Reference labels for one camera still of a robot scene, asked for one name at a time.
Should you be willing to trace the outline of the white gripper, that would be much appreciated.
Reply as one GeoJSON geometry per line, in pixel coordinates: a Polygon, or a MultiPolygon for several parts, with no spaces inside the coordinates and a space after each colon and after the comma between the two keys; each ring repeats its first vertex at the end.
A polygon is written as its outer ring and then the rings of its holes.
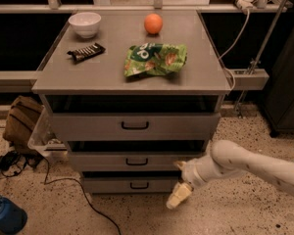
{"type": "Polygon", "coordinates": [[[193,159],[188,162],[175,161],[173,164],[181,170],[181,177],[184,182],[177,182],[173,187],[166,203],[167,208],[170,210],[175,209],[185,201],[192,194],[193,188],[203,187],[207,184],[198,172],[198,159],[193,159]]]}

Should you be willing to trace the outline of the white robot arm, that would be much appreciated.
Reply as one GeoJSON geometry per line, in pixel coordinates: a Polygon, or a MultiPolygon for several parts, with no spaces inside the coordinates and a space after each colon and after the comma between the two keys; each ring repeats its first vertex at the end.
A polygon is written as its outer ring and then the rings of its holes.
{"type": "Polygon", "coordinates": [[[203,157],[188,162],[177,161],[175,165],[181,171],[181,180],[167,200],[170,210],[185,201],[195,188],[242,171],[250,172],[294,197],[294,162],[250,152],[232,141],[214,142],[210,152],[203,157]]]}

